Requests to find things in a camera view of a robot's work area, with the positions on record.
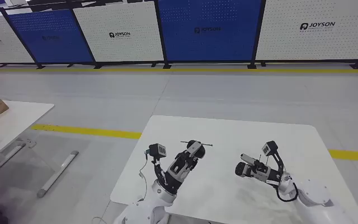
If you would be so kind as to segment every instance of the table leg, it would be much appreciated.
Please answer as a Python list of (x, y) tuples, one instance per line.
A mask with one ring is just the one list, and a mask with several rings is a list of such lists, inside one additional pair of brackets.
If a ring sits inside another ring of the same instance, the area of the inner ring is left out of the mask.
[(47, 191), (50, 189), (50, 187), (54, 184), (54, 182), (57, 180), (57, 178), (62, 174), (62, 172), (67, 168), (67, 166), (72, 162), (72, 160), (76, 157), (78, 154), (78, 151), (72, 151), (71, 154), (66, 158), (66, 160), (61, 165), (61, 168), (59, 171), (54, 173), (50, 179), (45, 183), (45, 185), (38, 191), (37, 197), (42, 198)]
[(0, 161), (0, 167), (2, 167), (13, 155), (15, 155), (20, 149), (22, 149), (26, 143), (22, 140), (16, 140), (16, 146), (11, 150), (8, 154), (5, 156), (2, 156), (2, 159)]

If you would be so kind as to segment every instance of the robotic hand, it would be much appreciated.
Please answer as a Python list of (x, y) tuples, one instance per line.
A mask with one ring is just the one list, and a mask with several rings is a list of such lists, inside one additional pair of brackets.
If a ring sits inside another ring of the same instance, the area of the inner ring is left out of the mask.
[(152, 144), (145, 151), (153, 157), (154, 172), (157, 179), (149, 190), (148, 195), (133, 204), (128, 205), (119, 215), (114, 224), (164, 224), (168, 215), (164, 207), (173, 204), (177, 197), (177, 191), (184, 182), (186, 176), (196, 166), (198, 159), (205, 155), (205, 148), (201, 142), (191, 140), (187, 143), (187, 150), (179, 153), (168, 170), (161, 168), (160, 159), (167, 156), (166, 148), (160, 144)]
[[(304, 224), (353, 224), (353, 220), (344, 209), (329, 194), (327, 187), (312, 180), (297, 181), (288, 172), (284, 171), (284, 163), (277, 152), (274, 141), (267, 142), (262, 148), (265, 156), (272, 156), (278, 170), (274, 170), (264, 163), (241, 154), (236, 175), (240, 177), (256, 178), (276, 189), (277, 197), (283, 202), (293, 202)], [(289, 195), (290, 199), (280, 197)]]

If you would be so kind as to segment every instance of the black cable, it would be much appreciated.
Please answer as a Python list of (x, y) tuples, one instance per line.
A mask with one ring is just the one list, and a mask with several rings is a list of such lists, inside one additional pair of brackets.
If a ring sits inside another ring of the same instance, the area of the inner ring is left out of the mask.
[(291, 198), (291, 199), (289, 199), (289, 200), (284, 200), (284, 199), (282, 199), (282, 198), (280, 197), (280, 194), (279, 194), (279, 187), (276, 188), (277, 197), (278, 197), (281, 201), (283, 201), (283, 202), (293, 202), (294, 200), (296, 200), (297, 197), (298, 197), (298, 190), (297, 190), (297, 186), (296, 186), (295, 183), (293, 183), (293, 186), (295, 187), (295, 190), (296, 190), (296, 195), (295, 195), (294, 198)]

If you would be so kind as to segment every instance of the white tabletop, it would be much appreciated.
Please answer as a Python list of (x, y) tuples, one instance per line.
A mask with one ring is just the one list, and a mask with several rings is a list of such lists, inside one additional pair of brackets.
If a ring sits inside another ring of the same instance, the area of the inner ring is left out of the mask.
[(37, 102), (4, 102), (9, 109), (0, 114), (0, 151), (55, 106)]
[[(228, 224), (300, 223), (293, 205), (279, 201), (274, 188), (234, 173), (241, 153), (259, 158), (262, 146), (274, 140), (288, 172), (326, 185), (358, 223), (358, 206), (317, 130), (310, 125), (153, 116), (121, 173), (111, 200), (129, 204), (144, 195), (144, 180), (138, 170), (145, 163), (143, 151), (150, 144), (166, 147), (167, 157), (161, 159), (161, 167), (167, 170), (177, 153), (186, 147), (180, 141), (191, 139), (214, 146), (205, 147), (206, 155), (189, 173), (167, 212)], [(268, 165), (277, 169), (273, 159)], [(143, 173), (150, 190), (156, 179), (153, 164), (148, 162)]]

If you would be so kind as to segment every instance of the metal rod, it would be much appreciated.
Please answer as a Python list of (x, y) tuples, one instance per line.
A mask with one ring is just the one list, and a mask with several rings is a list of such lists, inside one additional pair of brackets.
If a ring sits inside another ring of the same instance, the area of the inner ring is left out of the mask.
[(214, 146), (213, 144), (203, 144), (203, 143), (202, 143), (202, 145), (203, 145), (203, 146)]

